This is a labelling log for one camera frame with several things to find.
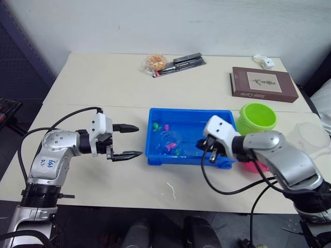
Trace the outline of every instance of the green cup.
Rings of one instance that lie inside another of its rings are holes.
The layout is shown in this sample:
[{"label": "green cup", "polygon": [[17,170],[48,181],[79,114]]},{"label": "green cup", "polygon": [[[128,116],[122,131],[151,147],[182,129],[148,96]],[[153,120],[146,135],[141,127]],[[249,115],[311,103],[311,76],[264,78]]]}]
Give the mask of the green cup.
[{"label": "green cup", "polygon": [[276,113],[262,103],[248,103],[240,110],[236,121],[237,130],[241,135],[271,130],[277,123]]}]

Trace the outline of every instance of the brown book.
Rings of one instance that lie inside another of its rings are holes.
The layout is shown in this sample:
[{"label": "brown book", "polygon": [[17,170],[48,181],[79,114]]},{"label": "brown book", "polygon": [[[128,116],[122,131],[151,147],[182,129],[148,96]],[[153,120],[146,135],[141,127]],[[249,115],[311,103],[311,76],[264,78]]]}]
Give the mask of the brown book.
[{"label": "brown book", "polygon": [[287,72],[233,67],[232,95],[279,102],[294,102],[298,94]]}]

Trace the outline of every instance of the floor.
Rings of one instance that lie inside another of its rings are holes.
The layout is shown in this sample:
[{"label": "floor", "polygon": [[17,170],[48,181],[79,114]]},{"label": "floor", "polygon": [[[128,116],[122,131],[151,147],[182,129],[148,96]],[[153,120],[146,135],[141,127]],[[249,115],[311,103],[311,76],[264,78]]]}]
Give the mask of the floor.
[{"label": "floor", "polygon": [[[28,117],[23,118],[28,120],[22,124],[23,127],[28,128],[31,124],[38,112],[38,104],[36,103],[35,109],[30,108],[29,111],[18,113],[22,118],[30,113]],[[14,156],[20,140],[21,138],[8,128],[0,131],[0,179]],[[0,234],[7,231],[17,204],[12,201],[0,201]],[[59,205],[57,221],[65,230],[65,235],[60,235],[61,247],[100,248],[105,247],[101,244],[105,238],[110,237],[110,234],[124,234],[137,220],[160,220],[167,217],[175,225],[182,227],[183,219],[187,215],[206,219],[224,248],[237,248],[239,239],[249,237],[249,216],[235,213]],[[270,248],[308,247],[302,236],[281,229],[285,227],[299,232],[301,229],[298,221],[297,214],[257,214],[254,216],[253,225],[254,243],[266,244]]]}]

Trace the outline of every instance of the table surface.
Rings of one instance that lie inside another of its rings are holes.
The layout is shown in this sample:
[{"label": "table surface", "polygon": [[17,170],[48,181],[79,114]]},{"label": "table surface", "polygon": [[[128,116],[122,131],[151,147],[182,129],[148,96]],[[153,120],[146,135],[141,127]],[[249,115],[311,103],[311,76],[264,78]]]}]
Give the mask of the table surface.
[{"label": "table surface", "polygon": [[[179,56],[167,56],[170,60]],[[87,106],[103,106],[104,113],[114,123],[127,123],[139,132],[114,134],[114,149],[145,151],[148,112],[150,107],[186,109],[238,110],[249,102],[266,103],[277,111],[275,127],[284,135],[297,123],[311,122],[321,126],[317,115],[297,90],[294,103],[284,103],[231,96],[229,73],[233,66],[258,68],[251,58],[203,56],[206,65],[182,72],[152,78],[140,71],[146,55],[78,54],[69,56],[66,65],[46,97],[31,128],[49,127],[64,115]],[[275,70],[286,71],[280,59],[274,58]],[[73,116],[59,125],[67,130],[88,129],[94,112]],[[28,171],[43,132],[24,141],[23,158]],[[311,155],[328,181],[331,180],[327,149]],[[260,179],[258,174],[245,171],[239,163],[230,170],[208,167],[213,184],[232,191]],[[149,166],[141,155],[123,162],[107,161],[105,156],[93,158],[85,154],[72,158],[63,186],[64,194],[75,199],[60,199],[59,204],[187,209],[204,211],[249,212],[265,185],[258,185],[239,195],[217,194],[205,182],[196,165]],[[0,199],[20,200],[24,189],[17,156],[0,182]],[[291,201],[269,190],[257,205],[259,213],[295,213]]]},{"label": "table surface", "polygon": [[[81,105],[44,104],[32,128],[48,127],[67,113],[80,109]],[[114,133],[115,152],[124,150],[145,150],[149,108],[104,107],[104,113],[114,123],[129,123],[140,128],[135,133]],[[95,112],[89,111],[73,116],[59,125],[67,130],[88,129]],[[297,123],[311,122],[321,125],[313,113],[277,112],[278,123],[275,130],[285,136],[293,131]],[[28,171],[34,153],[44,132],[29,136],[23,145],[23,159]],[[324,178],[331,180],[329,153],[321,150],[311,156]],[[233,168],[217,169],[207,167],[212,183],[224,191],[232,191],[260,179],[258,174],[245,171],[238,163]],[[258,196],[265,188],[258,185],[238,195],[226,196],[214,192],[205,182],[201,168],[197,165],[149,166],[143,154],[130,161],[111,162],[105,155],[93,158],[90,154],[72,158],[70,170],[62,192],[74,194],[75,199],[60,199],[59,204],[187,209],[204,211],[249,212]],[[24,189],[17,156],[12,160],[0,182],[0,199],[19,201]],[[292,203],[282,194],[269,190],[257,205],[257,213],[295,213]]]},{"label": "table surface", "polygon": [[[240,110],[248,102],[275,111],[311,112],[301,93],[293,103],[232,97],[232,67],[261,69],[250,57],[203,56],[206,65],[153,78],[141,71],[146,55],[72,53],[44,104]],[[167,55],[169,61],[180,55]],[[278,58],[273,70],[286,71]]]}]

